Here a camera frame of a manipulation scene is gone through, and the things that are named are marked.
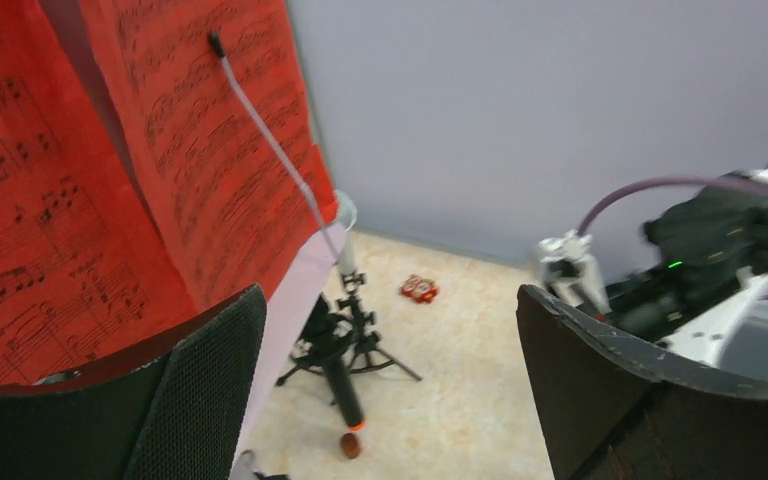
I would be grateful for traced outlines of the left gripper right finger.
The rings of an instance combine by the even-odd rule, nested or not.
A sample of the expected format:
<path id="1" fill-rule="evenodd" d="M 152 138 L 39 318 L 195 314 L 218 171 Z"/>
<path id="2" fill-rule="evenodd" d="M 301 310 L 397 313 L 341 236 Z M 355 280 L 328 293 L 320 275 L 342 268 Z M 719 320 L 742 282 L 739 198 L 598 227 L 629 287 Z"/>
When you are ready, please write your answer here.
<path id="1" fill-rule="evenodd" d="M 519 338 L 557 479 L 768 479 L 768 382 L 709 367 L 534 285 Z"/>

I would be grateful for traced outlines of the white music stand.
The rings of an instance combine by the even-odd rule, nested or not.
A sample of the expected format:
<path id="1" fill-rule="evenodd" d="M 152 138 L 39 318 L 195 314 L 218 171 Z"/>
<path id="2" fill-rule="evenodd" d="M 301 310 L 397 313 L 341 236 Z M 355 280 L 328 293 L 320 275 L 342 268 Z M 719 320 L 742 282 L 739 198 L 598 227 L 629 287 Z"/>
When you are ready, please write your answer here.
<path id="1" fill-rule="evenodd" d="M 255 479 L 257 475 L 253 466 L 253 459 L 246 455 L 255 423 L 266 406 L 288 356 L 293 351 L 295 337 L 301 333 L 319 292 L 325 286 L 329 272 L 337 263 L 346 240 L 346 234 L 339 229 L 338 225 L 328 226 L 325 223 L 312 189 L 302 178 L 265 120 L 242 89 L 232 70 L 219 34 L 210 32 L 208 43 L 219 58 L 233 93 L 298 187 L 318 225 L 318 231 L 296 250 L 292 263 L 289 264 L 280 278 L 276 290 L 267 301 L 264 335 L 237 442 L 237 452 L 229 474 L 231 479 Z"/>

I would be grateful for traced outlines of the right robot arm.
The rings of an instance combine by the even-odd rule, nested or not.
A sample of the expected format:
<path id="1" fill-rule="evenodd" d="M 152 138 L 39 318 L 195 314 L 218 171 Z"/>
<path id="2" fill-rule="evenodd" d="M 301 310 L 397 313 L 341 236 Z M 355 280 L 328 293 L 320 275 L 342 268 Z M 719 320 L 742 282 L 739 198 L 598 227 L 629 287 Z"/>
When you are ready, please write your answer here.
<path id="1" fill-rule="evenodd" d="M 614 327 L 714 366 L 768 290 L 768 168 L 727 174 L 643 224 L 658 263 L 609 285 Z"/>

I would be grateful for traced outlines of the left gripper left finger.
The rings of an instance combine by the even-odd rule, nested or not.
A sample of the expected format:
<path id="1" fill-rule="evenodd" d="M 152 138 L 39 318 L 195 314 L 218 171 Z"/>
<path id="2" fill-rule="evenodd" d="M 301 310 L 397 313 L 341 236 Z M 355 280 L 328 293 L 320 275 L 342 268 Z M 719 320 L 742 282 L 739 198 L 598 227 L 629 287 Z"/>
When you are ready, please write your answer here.
<path id="1" fill-rule="evenodd" d="M 250 286 L 34 385 L 0 386 L 0 479 L 227 479 L 265 330 Z"/>

